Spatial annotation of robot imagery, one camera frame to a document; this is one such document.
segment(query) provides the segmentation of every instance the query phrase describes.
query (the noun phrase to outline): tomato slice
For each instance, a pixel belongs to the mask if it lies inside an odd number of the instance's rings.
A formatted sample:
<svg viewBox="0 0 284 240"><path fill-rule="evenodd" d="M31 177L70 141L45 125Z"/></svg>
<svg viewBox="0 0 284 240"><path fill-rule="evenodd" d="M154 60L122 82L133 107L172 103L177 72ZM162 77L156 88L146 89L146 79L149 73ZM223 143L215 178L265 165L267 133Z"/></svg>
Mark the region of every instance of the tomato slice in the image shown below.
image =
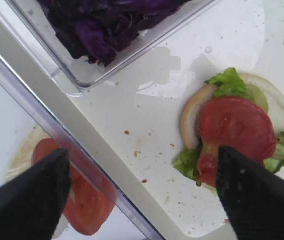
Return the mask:
<svg viewBox="0 0 284 240"><path fill-rule="evenodd" d="M51 138L42 139L35 147L32 164L59 148ZM72 189L63 214L79 233L93 235L107 220L114 208L114 203L102 192L89 183L74 167L71 166ZM115 189L105 178L102 184L107 192L115 195Z"/></svg>
<svg viewBox="0 0 284 240"><path fill-rule="evenodd" d="M268 115L252 101L225 96L210 101L200 118L203 150L198 161L199 181L215 187L218 148L230 146L258 164L273 156L276 138Z"/></svg>

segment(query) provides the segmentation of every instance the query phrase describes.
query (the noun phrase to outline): shredded red cabbage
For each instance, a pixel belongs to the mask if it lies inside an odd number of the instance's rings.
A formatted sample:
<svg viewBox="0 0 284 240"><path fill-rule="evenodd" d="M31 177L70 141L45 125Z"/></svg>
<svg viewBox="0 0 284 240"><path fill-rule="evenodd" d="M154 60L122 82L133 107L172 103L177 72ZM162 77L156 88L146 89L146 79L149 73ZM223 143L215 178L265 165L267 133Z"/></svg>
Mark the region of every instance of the shredded red cabbage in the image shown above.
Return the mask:
<svg viewBox="0 0 284 240"><path fill-rule="evenodd" d="M189 0L37 0L56 37L74 59L107 66L130 46L139 31L151 29Z"/></svg>

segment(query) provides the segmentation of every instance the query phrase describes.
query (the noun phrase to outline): purple cabbage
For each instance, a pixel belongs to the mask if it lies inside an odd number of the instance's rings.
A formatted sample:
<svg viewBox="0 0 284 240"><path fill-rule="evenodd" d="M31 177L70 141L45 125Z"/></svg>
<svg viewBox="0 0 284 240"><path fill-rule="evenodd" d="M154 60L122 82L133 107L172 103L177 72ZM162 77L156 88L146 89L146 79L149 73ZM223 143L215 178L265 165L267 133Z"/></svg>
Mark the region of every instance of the purple cabbage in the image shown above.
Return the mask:
<svg viewBox="0 0 284 240"><path fill-rule="evenodd" d="M151 29L189 0L37 0L56 37L74 59L107 66L130 46L139 31Z"/></svg>

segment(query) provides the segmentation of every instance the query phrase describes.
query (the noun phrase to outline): red tomato slice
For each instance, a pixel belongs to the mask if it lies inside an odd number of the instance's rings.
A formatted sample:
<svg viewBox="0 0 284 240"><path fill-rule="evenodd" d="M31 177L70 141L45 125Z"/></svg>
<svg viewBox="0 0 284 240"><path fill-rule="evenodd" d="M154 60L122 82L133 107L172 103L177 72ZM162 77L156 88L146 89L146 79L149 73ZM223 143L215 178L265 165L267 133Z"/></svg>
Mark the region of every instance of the red tomato slice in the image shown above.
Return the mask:
<svg viewBox="0 0 284 240"><path fill-rule="evenodd" d="M34 149L32 163L35 164L45 156L59 148L57 143L46 138L41 140ZM96 190L74 167L71 166L72 190L63 214L79 233L93 235L114 208L114 203L102 192ZM115 194L114 187L108 180L103 180L107 191Z"/></svg>
<svg viewBox="0 0 284 240"><path fill-rule="evenodd" d="M210 101L200 119L203 150L199 181L215 187L218 148L230 146L258 164L273 156L276 138L268 115L252 101L226 96Z"/></svg>

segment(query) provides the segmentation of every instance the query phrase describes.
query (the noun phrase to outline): water droplet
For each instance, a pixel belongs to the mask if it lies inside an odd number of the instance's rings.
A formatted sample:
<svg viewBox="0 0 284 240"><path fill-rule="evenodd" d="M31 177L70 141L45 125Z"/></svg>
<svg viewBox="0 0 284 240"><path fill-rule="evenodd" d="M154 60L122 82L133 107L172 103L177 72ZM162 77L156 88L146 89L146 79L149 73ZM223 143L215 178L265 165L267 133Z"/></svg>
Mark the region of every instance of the water droplet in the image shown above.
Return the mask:
<svg viewBox="0 0 284 240"><path fill-rule="evenodd" d="M212 52L212 47L211 46L207 46L206 48L205 48L205 53L207 53L207 54L210 54L211 52Z"/></svg>

